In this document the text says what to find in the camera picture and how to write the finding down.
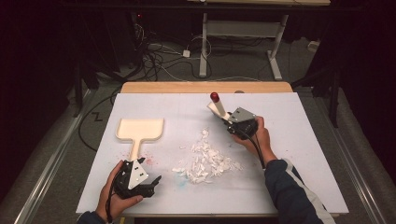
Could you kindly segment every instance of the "person's right hand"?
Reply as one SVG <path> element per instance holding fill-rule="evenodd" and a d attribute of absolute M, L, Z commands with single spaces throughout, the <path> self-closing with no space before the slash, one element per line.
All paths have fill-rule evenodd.
<path fill-rule="evenodd" d="M 257 146 L 260 146 L 260 149 L 262 150 L 264 164 L 266 165 L 268 161 L 276 160 L 276 155 L 271 149 L 270 134 L 264 126 L 264 118 L 257 116 L 256 121 L 258 124 L 257 132 L 251 137 L 251 139 L 256 143 Z M 232 138 L 236 143 L 244 146 L 249 152 L 253 153 L 256 156 L 259 156 L 257 153 L 257 149 L 250 142 L 250 140 L 242 140 L 235 134 L 232 134 Z"/>

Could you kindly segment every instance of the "metal rail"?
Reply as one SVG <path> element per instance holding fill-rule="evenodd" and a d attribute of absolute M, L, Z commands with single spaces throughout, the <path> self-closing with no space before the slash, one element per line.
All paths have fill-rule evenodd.
<path fill-rule="evenodd" d="M 88 90 L 84 96 L 85 105 L 89 105 L 89 102 L 92 100 L 95 92 Z M 60 145 L 55 149 L 52 156 L 49 158 L 49 161 L 44 168 L 41 176 L 38 178 L 35 187 L 30 193 L 29 198 L 26 200 L 25 205 L 22 210 L 18 214 L 18 217 L 15 220 L 15 224 L 28 224 L 31 223 L 35 217 L 35 212 L 40 206 L 41 202 L 44 199 L 44 196 L 47 193 L 47 190 L 50 188 L 50 184 L 55 177 L 59 166 L 61 165 L 64 155 L 67 152 L 68 144 L 72 139 L 72 135 L 75 132 L 78 125 L 81 123 L 81 119 L 84 116 L 87 110 L 87 106 L 83 106 L 81 113 L 79 113 L 78 117 L 74 118 L 72 124 L 67 130 L 64 139 L 60 143 Z"/>
<path fill-rule="evenodd" d="M 329 129 L 332 131 L 332 134 L 335 137 L 335 140 L 339 146 L 338 150 L 343 160 L 344 165 L 346 166 L 346 170 L 355 186 L 356 191 L 358 192 L 359 196 L 361 197 L 361 202 L 363 203 L 364 208 L 368 216 L 370 217 L 372 223 L 374 224 L 385 224 L 387 221 L 384 219 L 384 216 L 379 209 L 375 197 L 367 185 L 366 180 L 362 176 L 361 172 L 359 171 L 358 166 L 356 165 L 355 160 L 353 159 L 352 155 L 349 153 L 349 148 L 345 143 L 342 135 L 338 132 L 338 129 L 332 126 L 332 122 L 327 116 L 327 108 L 323 99 L 317 100 L 319 111 L 323 114 L 323 117 L 326 119 L 326 123 L 329 126 Z"/>

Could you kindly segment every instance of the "dark sleeve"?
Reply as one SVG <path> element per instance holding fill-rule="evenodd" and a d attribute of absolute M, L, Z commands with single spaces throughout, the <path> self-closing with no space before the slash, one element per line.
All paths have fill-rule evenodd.
<path fill-rule="evenodd" d="M 77 220 L 77 224 L 106 224 L 95 212 L 85 212 Z"/>
<path fill-rule="evenodd" d="M 304 185 L 290 161 L 269 161 L 265 185 L 278 211 L 279 223 L 335 223 L 318 196 Z"/>

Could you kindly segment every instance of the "white table surface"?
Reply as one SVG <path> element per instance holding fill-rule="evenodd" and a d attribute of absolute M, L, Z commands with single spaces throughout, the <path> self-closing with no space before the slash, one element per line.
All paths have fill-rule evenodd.
<path fill-rule="evenodd" d="M 241 106 L 263 116 L 275 154 L 293 162 L 305 184 L 330 213 L 348 213 L 297 93 L 222 93 L 220 99 L 227 111 L 234 112 Z M 158 175 L 163 178 L 153 197 L 125 210 L 125 216 L 275 215 L 277 211 L 264 185 L 259 160 L 233 142 L 222 122 L 206 107 L 209 102 L 209 93 L 120 93 L 77 213 L 96 208 L 109 172 L 119 160 L 128 158 L 132 143 L 116 137 L 120 119 L 164 118 L 162 137 L 143 144 L 140 150 L 140 155 L 146 158 L 143 167 L 150 174 L 148 182 Z M 192 161 L 198 156 L 191 151 L 191 146 L 201 140 L 202 129 L 209 130 L 207 141 L 214 149 L 238 161 L 244 169 L 211 178 L 211 184 L 197 185 L 172 172 L 174 167 L 182 166 L 180 161 Z"/>

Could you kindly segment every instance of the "hand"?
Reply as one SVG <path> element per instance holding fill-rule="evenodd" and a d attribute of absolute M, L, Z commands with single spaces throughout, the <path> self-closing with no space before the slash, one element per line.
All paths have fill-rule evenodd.
<path fill-rule="evenodd" d="M 122 166 L 122 161 L 119 161 L 117 166 L 111 171 L 108 176 L 106 184 L 103 186 L 102 191 L 100 192 L 99 204 L 95 210 L 95 212 L 102 218 L 102 220 L 107 223 L 107 214 L 106 214 L 106 201 L 108 198 L 108 193 L 110 191 L 111 183 L 116 176 L 117 172 L 120 170 Z M 110 206 L 110 214 L 114 218 L 119 217 L 121 213 L 129 208 L 134 206 L 137 203 L 140 203 L 143 200 L 143 196 L 138 195 L 129 199 L 122 199 L 119 195 L 114 194 L 111 196 L 111 206 Z"/>
<path fill-rule="evenodd" d="M 260 149 L 262 150 L 262 156 L 264 159 L 264 164 L 266 165 L 268 161 L 271 160 L 277 160 L 276 155 L 271 149 L 271 144 L 270 144 L 270 134 L 268 130 L 264 127 L 264 118 L 257 116 L 256 117 L 257 121 L 257 132 L 255 135 L 252 136 L 252 140 L 257 146 L 260 146 Z M 250 140 L 242 140 L 240 139 L 237 135 L 232 134 L 233 140 L 244 146 L 249 152 L 253 153 L 257 157 L 259 157 L 257 153 L 257 149 L 254 147 L 254 145 L 250 142 Z"/>

